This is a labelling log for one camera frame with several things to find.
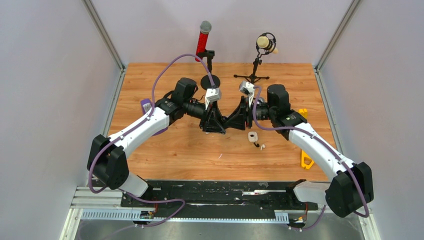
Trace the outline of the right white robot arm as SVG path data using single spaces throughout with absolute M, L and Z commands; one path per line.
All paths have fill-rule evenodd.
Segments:
M 285 195 L 286 204 L 298 209 L 305 202 L 328 206 L 344 218 L 354 213 L 363 218 L 370 215 L 368 203 L 374 199 L 372 170 L 365 162 L 356 163 L 325 141 L 299 112 L 293 110 L 289 93 L 282 84 L 267 87 L 267 101 L 258 106 L 262 88 L 243 81 L 239 91 L 249 98 L 254 123 L 270 120 L 270 131 L 303 150 L 325 173 L 329 183 L 302 180 Z

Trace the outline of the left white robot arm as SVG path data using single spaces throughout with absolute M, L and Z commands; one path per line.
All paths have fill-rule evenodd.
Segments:
M 130 172 L 127 158 L 146 140 L 185 114 L 202 115 L 211 104 L 221 99 L 221 91 L 215 86 L 207 89 L 204 104 L 195 105 L 192 99 L 197 89 L 194 80 L 181 78 L 173 91 L 157 100 L 138 120 L 109 137 L 96 136 L 87 162 L 89 176 L 97 177 L 111 190 L 120 189 L 134 195 L 135 202 L 140 206 L 149 206 L 153 201 L 150 186 Z

